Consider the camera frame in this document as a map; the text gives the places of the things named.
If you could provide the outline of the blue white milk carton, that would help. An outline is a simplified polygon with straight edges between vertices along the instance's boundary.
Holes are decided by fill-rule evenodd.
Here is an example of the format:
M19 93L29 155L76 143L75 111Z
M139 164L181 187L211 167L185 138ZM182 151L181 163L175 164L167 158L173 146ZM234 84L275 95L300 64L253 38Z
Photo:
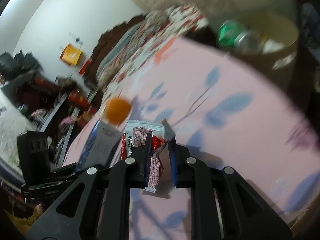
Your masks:
M97 121L82 149L75 172L92 166L108 168L122 136L113 126Z

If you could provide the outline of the red white snack wrapper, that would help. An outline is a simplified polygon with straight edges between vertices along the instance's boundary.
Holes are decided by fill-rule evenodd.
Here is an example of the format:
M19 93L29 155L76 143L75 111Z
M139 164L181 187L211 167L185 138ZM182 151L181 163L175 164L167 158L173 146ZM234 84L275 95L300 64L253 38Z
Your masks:
M139 163L135 184L154 193L163 172L159 158L175 132L166 119L160 122L129 120L121 140L120 160L133 158Z

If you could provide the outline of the orange capped pink bottle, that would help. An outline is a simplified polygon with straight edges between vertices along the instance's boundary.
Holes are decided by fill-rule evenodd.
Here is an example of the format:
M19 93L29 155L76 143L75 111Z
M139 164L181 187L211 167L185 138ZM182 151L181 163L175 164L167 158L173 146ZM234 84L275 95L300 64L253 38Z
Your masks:
M106 100L101 119L114 127L122 124L131 112L131 102L123 97L112 97Z

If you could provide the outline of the green aluminium drink can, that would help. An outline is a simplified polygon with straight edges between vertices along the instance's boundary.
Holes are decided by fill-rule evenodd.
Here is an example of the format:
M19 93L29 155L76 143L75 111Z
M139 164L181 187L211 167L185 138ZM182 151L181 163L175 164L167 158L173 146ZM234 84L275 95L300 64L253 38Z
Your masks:
M217 35L217 45L240 54L258 53L263 42L260 34L242 23L226 20Z

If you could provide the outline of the white plastic bag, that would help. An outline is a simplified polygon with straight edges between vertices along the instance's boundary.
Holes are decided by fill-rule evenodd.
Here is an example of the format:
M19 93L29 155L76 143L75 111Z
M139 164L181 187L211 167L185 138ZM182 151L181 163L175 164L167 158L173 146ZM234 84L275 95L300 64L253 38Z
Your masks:
M282 42L275 41L273 39L267 40L262 48L263 54L274 53L285 48L285 44Z

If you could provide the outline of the beige round trash bin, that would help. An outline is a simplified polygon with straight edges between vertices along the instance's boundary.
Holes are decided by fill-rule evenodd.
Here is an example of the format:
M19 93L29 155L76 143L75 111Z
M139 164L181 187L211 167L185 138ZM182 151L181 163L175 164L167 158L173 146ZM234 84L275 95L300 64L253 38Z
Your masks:
M298 29L288 18L259 12L226 20L216 44L288 90L298 48Z

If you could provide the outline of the yellow jacket sleeve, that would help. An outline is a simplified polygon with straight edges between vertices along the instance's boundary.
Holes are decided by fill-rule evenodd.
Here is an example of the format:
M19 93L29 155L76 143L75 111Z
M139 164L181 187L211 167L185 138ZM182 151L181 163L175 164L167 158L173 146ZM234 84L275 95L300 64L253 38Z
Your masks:
M33 214L29 218L18 218L14 215L10 214L8 211L4 211L16 229L24 236L27 236L28 231L31 226L41 217L43 214L44 206L42 204L38 204Z

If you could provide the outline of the white home print cloth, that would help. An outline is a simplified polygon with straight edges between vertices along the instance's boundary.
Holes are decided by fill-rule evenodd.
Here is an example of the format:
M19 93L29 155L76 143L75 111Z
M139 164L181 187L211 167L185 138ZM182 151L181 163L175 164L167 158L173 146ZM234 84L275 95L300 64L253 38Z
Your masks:
M0 147L1 159L13 170L22 175L19 167L20 161L17 149L17 136L27 132L36 131L36 127L24 116L1 90L0 97Z

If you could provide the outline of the grey cluttered shelf unit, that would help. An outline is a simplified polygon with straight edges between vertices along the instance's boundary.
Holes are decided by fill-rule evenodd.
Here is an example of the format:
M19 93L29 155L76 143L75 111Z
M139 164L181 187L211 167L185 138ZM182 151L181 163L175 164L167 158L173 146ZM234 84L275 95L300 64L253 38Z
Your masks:
M44 110L47 118L63 96L67 96L70 105L81 110L92 107L87 98L76 92L79 86L74 80L58 76L55 84L45 79L41 70L41 65L31 53L20 52L15 57L9 53L1 55L1 76L5 80L1 90L37 131L40 127L35 125L35 116Z

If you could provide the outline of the pink tree print blanket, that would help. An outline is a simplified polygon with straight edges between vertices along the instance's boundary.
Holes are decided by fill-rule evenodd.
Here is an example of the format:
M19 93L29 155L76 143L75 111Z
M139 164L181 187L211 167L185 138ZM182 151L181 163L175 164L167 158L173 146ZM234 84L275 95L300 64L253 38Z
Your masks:
M300 235L319 217L319 136L287 95L220 50L172 38L141 66L123 68L105 99L130 118L166 119L208 166L233 167Z

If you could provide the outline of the folded patterned quilt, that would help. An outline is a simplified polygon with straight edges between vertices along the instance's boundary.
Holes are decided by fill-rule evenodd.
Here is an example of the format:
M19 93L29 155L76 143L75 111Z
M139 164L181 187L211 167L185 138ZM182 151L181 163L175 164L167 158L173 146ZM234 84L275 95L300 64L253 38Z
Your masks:
M107 85L123 64L154 34L154 27L140 22L127 30L100 62L96 73L99 87Z

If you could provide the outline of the carved dark wooden headboard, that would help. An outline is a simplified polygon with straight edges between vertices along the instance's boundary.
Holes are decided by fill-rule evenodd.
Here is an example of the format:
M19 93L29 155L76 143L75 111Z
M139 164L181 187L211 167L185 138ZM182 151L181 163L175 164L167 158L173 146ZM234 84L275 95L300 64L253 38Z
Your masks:
M93 49L89 60L89 65L86 67L83 75L84 83L87 87L90 89L96 89L97 80L95 75L101 61L109 54L109 52L131 27L139 22L142 22L144 19L145 15L143 14L134 16L128 22L123 22L119 25L116 25L100 36L97 45Z

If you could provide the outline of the floral white bed sheet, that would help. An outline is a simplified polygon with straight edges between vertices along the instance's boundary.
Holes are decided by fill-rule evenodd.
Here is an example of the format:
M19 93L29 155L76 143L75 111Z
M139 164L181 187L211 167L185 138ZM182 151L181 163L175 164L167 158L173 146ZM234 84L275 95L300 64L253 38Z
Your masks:
M110 96L126 77L143 68L170 39L208 25L207 18L192 4L150 12L138 28L131 30L127 46L113 60L101 63L98 87L104 97Z

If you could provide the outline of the yellow red wall calendar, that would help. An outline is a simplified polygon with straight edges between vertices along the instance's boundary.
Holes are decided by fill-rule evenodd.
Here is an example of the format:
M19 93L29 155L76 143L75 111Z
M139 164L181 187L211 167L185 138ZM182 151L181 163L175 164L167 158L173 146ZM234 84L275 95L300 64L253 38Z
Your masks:
M81 47L76 47L71 43L62 50L60 60L70 68L76 68L78 74L83 76L92 59L88 57Z

